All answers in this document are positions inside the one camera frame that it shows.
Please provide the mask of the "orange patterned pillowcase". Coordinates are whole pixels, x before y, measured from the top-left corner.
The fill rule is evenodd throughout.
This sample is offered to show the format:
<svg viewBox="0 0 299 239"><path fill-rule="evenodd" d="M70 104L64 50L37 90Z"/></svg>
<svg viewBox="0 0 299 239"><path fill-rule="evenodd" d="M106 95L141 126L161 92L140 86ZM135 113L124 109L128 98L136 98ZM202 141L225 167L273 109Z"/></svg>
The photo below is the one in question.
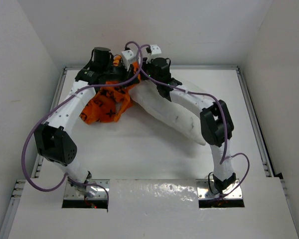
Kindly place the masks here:
<svg viewBox="0 0 299 239"><path fill-rule="evenodd" d="M128 70L128 79L130 79L137 70L137 63L133 63ZM80 114L81 120L86 124L93 124L95 122L117 122L121 115L128 108L133 106L129 90L139 84L140 81L141 76L138 75L133 81L124 86L96 88L95 96L87 103ZM119 82L109 81L105 84L112 85L118 83Z"/></svg>

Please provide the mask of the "white pillow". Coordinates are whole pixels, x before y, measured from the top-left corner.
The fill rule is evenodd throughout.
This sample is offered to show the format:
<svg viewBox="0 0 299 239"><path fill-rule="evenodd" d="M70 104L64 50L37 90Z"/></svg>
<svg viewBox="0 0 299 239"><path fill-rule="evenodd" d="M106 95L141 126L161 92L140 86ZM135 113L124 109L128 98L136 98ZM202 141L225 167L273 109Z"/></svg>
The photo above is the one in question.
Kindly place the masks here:
<svg viewBox="0 0 299 239"><path fill-rule="evenodd" d="M185 107L163 98L150 80L144 80L129 90L131 99L147 113L177 130L200 145L206 141L201 135L199 118Z"/></svg>

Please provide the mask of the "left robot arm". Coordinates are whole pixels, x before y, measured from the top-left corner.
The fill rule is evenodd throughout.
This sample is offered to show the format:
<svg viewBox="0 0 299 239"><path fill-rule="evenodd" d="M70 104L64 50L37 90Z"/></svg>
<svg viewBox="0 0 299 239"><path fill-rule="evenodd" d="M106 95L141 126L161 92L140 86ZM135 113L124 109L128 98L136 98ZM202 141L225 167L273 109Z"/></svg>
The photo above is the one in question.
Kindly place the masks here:
<svg viewBox="0 0 299 239"><path fill-rule="evenodd" d="M94 48L65 100L34 130L38 154L56 164L76 184L86 183L90 173L76 159L77 145L71 138L74 124L88 102L105 85L113 83L120 87L135 79L134 66L128 62L128 57L133 56L129 48L122 56L114 56L108 48Z"/></svg>

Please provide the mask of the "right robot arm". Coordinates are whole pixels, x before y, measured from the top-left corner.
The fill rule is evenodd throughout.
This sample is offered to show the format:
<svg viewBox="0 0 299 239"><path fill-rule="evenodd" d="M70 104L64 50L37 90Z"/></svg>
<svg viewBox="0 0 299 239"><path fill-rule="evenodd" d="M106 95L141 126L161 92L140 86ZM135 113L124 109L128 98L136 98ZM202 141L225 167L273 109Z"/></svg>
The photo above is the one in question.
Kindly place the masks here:
<svg viewBox="0 0 299 239"><path fill-rule="evenodd" d="M226 103L207 93L189 92L171 76L167 58L158 57L148 63L143 60L141 72L154 82L159 98L165 103L177 104L199 118L201 135L212 150L214 187L217 193L223 193L236 180L229 154L234 125Z"/></svg>

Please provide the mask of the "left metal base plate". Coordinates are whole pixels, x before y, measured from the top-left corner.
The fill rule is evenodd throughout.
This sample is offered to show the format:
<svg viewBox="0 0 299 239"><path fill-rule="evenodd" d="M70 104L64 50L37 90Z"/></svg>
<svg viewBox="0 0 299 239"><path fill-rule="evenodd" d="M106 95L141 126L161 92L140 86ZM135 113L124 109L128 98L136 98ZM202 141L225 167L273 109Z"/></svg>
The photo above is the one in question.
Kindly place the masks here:
<svg viewBox="0 0 299 239"><path fill-rule="evenodd" d="M72 182L67 182L64 191L64 200L83 200L87 197L89 200L105 200L109 193L110 180L108 179L91 179L90 184L93 186L77 186Z"/></svg>

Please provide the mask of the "metal base plate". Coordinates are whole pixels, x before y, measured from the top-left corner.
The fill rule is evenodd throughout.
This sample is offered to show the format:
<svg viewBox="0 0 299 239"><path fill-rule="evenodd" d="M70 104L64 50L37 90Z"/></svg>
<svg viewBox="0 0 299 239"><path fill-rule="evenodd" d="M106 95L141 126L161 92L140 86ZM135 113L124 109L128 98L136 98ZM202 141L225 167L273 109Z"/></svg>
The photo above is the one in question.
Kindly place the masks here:
<svg viewBox="0 0 299 239"><path fill-rule="evenodd" d="M196 187L199 200L207 201L217 199L221 196L214 186L213 179L196 180ZM225 190L222 191L222 193L225 194L225 197L223 198L225 200L242 200L243 193L240 186L240 180L236 179L236 181L230 184Z"/></svg>
<svg viewBox="0 0 299 239"><path fill-rule="evenodd" d="M77 186L72 182L67 182L64 191L64 200L83 200L87 197L89 200L105 200L109 193L110 180L108 179L91 179L90 184L93 186Z"/></svg>

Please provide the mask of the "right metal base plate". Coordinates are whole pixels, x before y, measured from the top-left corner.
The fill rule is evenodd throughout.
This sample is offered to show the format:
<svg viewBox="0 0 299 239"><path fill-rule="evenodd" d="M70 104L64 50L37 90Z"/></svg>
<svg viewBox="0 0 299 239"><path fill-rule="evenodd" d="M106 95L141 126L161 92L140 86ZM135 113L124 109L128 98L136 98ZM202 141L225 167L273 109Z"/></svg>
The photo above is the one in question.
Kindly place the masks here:
<svg viewBox="0 0 299 239"><path fill-rule="evenodd" d="M207 201L217 199L221 196L214 186L213 179L196 180L196 187L199 200ZM225 197L223 198L225 200L242 200L243 193L240 186L240 180L236 179L236 181L230 184L225 190L222 191L222 193L225 194Z"/></svg>

